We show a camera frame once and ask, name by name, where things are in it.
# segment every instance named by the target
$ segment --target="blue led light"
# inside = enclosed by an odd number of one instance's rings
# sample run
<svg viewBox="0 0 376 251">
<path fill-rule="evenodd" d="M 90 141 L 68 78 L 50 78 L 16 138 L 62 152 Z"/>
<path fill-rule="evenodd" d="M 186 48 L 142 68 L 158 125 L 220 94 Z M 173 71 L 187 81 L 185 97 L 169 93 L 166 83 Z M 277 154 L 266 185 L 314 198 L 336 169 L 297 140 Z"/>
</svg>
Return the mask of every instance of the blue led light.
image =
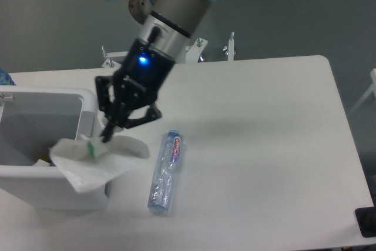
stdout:
<svg viewBox="0 0 376 251">
<path fill-rule="evenodd" d="M 143 56 L 140 56 L 139 62 L 140 62 L 141 65 L 146 66 L 149 63 L 149 60 L 147 60 L 147 58 L 145 58 Z"/>
</svg>

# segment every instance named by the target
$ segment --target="black object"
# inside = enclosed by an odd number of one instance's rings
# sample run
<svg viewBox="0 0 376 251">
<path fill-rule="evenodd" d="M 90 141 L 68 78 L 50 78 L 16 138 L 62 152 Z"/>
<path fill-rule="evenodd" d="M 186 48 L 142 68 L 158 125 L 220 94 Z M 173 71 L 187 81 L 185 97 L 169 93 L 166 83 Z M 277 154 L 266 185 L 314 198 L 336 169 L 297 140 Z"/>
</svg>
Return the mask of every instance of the black object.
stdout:
<svg viewBox="0 0 376 251">
<path fill-rule="evenodd" d="M 363 237 L 376 237 L 376 208 L 359 208 L 355 210 L 355 215 Z"/>
<path fill-rule="evenodd" d="M 111 139 L 117 126 L 130 129 L 162 117 L 155 104 L 157 93 L 175 61 L 150 46 L 160 33 L 161 30 L 154 27 L 147 42 L 135 40 L 122 66 L 112 77 L 96 77 L 99 110 L 104 112 L 108 119 L 108 124 L 101 134 L 103 142 Z M 111 85 L 115 95 L 113 102 L 109 95 Z M 128 118 L 134 110 L 148 105 L 144 117 Z"/>
<path fill-rule="evenodd" d="M 164 16 L 162 16 L 161 14 L 155 12 L 154 10 L 152 10 L 150 12 L 150 15 L 153 16 L 154 18 L 160 20 L 162 23 L 166 24 L 167 26 L 169 26 L 170 28 L 174 29 L 178 33 L 184 35 L 186 38 L 191 38 L 192 37 L 192 35 L 188 31 L 186 31 L 185 29 L 183 29 L 181 26 L 176 25 L 175 23 L 173 23 L 170 20 L 166 19 Z"/>
</svg>

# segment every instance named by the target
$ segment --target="white napkin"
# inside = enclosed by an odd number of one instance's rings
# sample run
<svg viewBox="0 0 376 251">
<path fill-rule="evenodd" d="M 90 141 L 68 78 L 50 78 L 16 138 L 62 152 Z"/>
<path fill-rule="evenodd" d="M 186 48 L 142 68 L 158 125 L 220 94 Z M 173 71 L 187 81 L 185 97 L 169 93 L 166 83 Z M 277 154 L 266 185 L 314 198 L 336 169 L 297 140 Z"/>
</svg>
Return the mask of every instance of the white napkin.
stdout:
<svg viewBox="0 0 376 251">
<path fill-rule="evenodd" d="M 129 136 L 114 136 L 108 143 L 100 138 L 61 139 L 50 149 L 52 162 L 79 193 L 98 189 L 127 170 L 140 168 L 148 157 L 147 145 Z"/>
</svg>

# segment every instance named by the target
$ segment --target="table surface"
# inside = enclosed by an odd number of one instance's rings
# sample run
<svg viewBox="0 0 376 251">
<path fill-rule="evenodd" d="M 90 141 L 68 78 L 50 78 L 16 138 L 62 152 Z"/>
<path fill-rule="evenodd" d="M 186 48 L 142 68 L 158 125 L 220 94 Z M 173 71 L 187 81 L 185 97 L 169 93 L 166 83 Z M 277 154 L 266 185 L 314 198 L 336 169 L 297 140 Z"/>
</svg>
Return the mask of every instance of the table surface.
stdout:
<svg viewBox="0 0 376 251">
<path fill-rule="evenodd" d="M 94 91 L 113 69 L 14 73 L 21 86 Z M 34 209 L 0 190 L 7 250 L 304 250 L 376 243 L 356 208 L 372 200 L 328 61 L 321 56 L 174 67 L 164 118 L 123 131 L 152 157 L 112 183 L 106 210 Z M 163 132 L 184 134 L 171 214 L 146 205 Z"/>
</svg>

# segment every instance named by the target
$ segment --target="bottle label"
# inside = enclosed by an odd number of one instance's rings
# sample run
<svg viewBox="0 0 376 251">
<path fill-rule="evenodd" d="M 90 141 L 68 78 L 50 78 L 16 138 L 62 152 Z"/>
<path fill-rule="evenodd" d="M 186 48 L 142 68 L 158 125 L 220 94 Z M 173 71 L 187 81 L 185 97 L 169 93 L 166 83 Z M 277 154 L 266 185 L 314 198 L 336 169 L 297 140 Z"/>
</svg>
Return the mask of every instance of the bottle label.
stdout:
<svg viewBox="0 0 376 251">
<path fill-rule="evenodd" d="M 180 137 L 178 136 L 175 137 L 174 145 L 172 147 L 171 159 L 170 159 L 171 162 L 176 162 L 178 160 L 181 145 L 182 145 L 182 140 L 180 139 Z"/>
</svg>

